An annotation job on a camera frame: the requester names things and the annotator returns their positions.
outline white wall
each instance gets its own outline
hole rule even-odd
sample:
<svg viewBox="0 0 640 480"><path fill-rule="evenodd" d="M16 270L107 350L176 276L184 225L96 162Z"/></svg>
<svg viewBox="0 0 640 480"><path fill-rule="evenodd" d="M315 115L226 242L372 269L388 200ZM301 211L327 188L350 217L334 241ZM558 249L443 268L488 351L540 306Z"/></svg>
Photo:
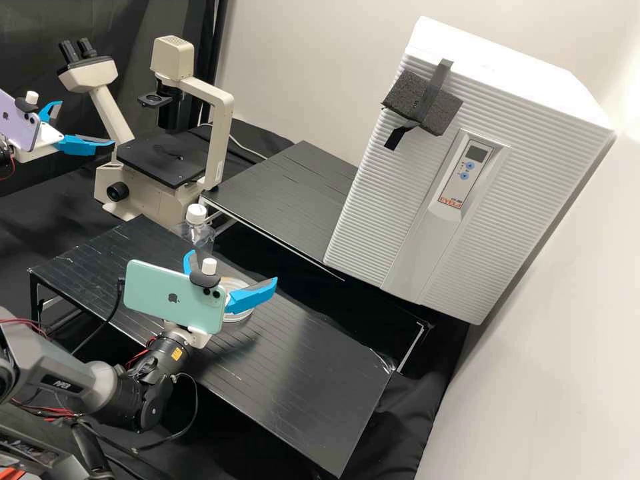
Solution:
<svg viewBox="0 0 640 480"><path fill-rule="evenodd" d="M496 318L473 332L419 480L640 477L640 35L625 47L602 95L620 137Z"/></svg>
<svg viewBox="0 0 640 480"><path fill-rule="evenodd" d="M420 15L568 68L600 98L637 0L232 0L218 85L235 114L360 162Z"/></svg>
<svg viewBox="0 0 640 480"><path fill-rule="evenodd" d="M417 478L638 478L636 0L240 0L222 86L246 120L356 163L420 14L572 70L624 133L496 318L474 332Z"/></svg>

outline robotic arm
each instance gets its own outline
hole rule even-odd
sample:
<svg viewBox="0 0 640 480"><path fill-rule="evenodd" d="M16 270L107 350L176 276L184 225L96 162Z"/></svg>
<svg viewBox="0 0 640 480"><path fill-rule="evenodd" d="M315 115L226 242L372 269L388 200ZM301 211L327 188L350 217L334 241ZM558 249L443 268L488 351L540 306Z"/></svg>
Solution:
<svg viewBox="0 0 640 480"><path fill-rule="evenodd" d="M203 260L200 269L194 258L193 251L185 258L188 274L129 262L124 303L165 320L162 333L128 370L83 363L27 325L0 323L0 403L37 387L63 394L72 411L106 425L137 432L156 426L175 375L220 330L224 312L254 308L273 296L277 284L277 278L269 279L227 295L211 267L215 260ZM185 322L185 316L192 320Z"/></svg>

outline incubator control panel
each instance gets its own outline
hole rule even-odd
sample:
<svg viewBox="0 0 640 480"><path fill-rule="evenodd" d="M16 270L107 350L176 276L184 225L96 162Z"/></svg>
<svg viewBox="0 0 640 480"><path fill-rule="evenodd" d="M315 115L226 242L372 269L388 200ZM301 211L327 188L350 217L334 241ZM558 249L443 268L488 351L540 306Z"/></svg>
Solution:
<svg viewBox="0 0 640 480"><path fill-rule="evenodd" d="M492 153L492 146L469 140L462 155L455 160L451 176L438 201L460 210Z"/></svg>

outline black foam pad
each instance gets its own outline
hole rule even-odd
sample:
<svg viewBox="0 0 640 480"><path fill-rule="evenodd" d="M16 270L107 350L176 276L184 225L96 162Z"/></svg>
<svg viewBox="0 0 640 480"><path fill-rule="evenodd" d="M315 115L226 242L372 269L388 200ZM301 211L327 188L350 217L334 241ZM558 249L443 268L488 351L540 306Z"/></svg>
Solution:
<svg viewBox="0 0 640 480"><path fill-rule="evenodd" d="M430 102L426 115L416 118L416 107L425 95L435 98ZM404 118L415 120L429 133L440 136L462 106L462 100L446 90L431 88L428 80L404 70L382 104Z"/></svg>

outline smartphone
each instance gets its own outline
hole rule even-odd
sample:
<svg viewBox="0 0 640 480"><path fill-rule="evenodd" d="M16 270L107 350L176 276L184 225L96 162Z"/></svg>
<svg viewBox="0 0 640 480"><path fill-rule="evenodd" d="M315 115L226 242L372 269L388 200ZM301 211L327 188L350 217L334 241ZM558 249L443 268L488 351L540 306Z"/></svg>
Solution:
<svg viewBox="0 0 640 480"><path fill-rule="evenodd" d="M0 89L0 133L20 150L32 151L39 128L40 117L24 113L15 106L15 99Z"/></svg>
<svg viewBox="0 0 640 480"><path fill-rule="evenodd" d="M140 260L127 264L124 304L184 327L212 335L222 328L227 292L220 285L210 290L194 285L189 276Z"/></svg>

